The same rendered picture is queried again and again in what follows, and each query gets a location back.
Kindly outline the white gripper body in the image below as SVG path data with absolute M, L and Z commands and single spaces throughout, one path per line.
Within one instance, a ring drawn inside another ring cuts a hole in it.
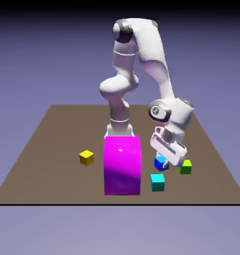
M 164 156 L 173 166 L 182 166 L 187 155 L 187 148 L 177 141 L 166 143 L 157 132 L 152 134 L 150 145 Z

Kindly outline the small blue cube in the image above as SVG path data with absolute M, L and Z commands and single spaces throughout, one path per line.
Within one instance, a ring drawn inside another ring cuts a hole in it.
M 156 156 L 154 159 L 154 166 L 158 171 L 164 171 L 168 169 L 163 168 L 163 164 L 165 162 L 166 158 L 164 156 Z

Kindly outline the small green cube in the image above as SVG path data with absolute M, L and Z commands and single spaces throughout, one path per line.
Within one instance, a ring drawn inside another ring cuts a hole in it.
M 182 166 L 179 167 L 180 174 L 191 174 L 192 172 L 192 163 L 190 160 L 185 159 Z

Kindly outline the small cyan cube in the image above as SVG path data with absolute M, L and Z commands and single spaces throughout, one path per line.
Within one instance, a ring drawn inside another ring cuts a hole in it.
M 151 190 L 153 192 L 161 192 L 165 190 L 165 178 L 161 174 L 151 174 L 150 176 Z

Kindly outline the small yellow cube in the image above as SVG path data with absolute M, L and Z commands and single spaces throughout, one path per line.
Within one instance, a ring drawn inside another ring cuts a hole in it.
M 85 150 L 79 154 L 79 159 L 81 164 L 89 166 L 94 162 L 94 153 L 89 150 Z

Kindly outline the large magenta box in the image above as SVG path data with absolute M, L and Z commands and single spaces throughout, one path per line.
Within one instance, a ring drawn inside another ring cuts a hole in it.
M 107 136 L 104 140 L 103 168 L 105 195 L 140 195 L 140 137 Z

